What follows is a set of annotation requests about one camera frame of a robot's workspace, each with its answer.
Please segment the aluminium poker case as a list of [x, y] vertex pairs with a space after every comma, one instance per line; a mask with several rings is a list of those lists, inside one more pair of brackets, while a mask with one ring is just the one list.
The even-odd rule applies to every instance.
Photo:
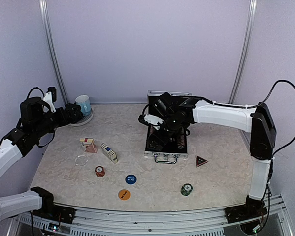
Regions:
[[145, 156], [157, 163], [174, 164], [188, 157], [187, 136], [192, 114], [183, 103], [188, 93], [148, 92], [148, 104], [138, 120], [148, 126]]

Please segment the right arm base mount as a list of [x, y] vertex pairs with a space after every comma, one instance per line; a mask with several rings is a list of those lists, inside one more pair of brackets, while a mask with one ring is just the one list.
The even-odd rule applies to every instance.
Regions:
[[265, 206], [257, 208], [256, 206], [239, 205], [226, 208], [225, 214], [230, 224], [266, 215], [267, 209]]

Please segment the red playing card deck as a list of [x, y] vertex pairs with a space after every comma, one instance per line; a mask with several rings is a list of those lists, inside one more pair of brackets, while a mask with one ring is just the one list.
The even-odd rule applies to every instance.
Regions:
[[93, 138], [80, 138], [80, 144], [85, 152], [87, 153], [97, 153], [97, 147], [95, 144], [95, 140]]

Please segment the black triangular dealer button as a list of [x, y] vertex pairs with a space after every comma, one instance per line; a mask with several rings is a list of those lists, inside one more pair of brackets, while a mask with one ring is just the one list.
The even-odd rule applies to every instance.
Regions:
[[195, 159], [196, 159], [196, 167], [200, 167], [208, 162], [208, 160], [206, 160], [198, 155], [195, 156]]

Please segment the green poker chip stack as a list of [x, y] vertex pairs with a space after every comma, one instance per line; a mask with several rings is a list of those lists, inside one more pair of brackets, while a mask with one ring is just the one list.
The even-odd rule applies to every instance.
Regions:
[[183, 196], [188, 196], [188, 195], [190, 195], [190, 193], [192, 192], [192, 190], [193, 190], [192, 185], [189, 184], [189, 183], [185, 183], [185, 184], [181, 187], [180, 192], [181, 192], [181, 194], [182, 194]]

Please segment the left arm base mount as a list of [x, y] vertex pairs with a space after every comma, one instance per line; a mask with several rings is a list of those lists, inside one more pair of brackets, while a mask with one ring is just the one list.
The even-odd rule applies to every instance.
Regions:
[[52, 205], [51, 207], [46, 206], [39, 210], [34, 210], [33, 215], [58, 223], [72, 224], [75, 212], [76, 210], [71, 207]]

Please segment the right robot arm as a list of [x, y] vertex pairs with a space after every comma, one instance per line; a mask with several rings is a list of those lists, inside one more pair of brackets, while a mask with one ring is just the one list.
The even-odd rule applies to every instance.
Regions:
[[152, 151], [161, 152], [173, 136], [195, 123], [215, 124], [250, 133], [253, 172], [241, 213], [252, 218], [260, 211], [270, 180], [276, 141], [275, 124], [264, 102], [255, 106], [220, 104], [200, 96], [165, 92], [152, 98], [147, 107], [149, 113], [143, 113], [140, 119], [154, 128], [146, 141], [147, 148]]

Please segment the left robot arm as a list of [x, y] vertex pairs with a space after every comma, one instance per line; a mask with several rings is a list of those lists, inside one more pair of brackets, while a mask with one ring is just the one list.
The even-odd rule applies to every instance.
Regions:
[[[41, 147], [40, 139], [46, 134], [80, 121], [81, 107], [66, 104], [54, 108], [52, 99], [31, 97], [20, 104], [21, 117], [16, 126], [0, 142], [0, 178], [16, 162], [25, 157], [34, 146]], [[34, 187], [24, 193], [0, 197], [0, 221], [18, 214], [40, 210], [47, 218], [55, 218], [59, 209], [53, 204], [53, 195]]]

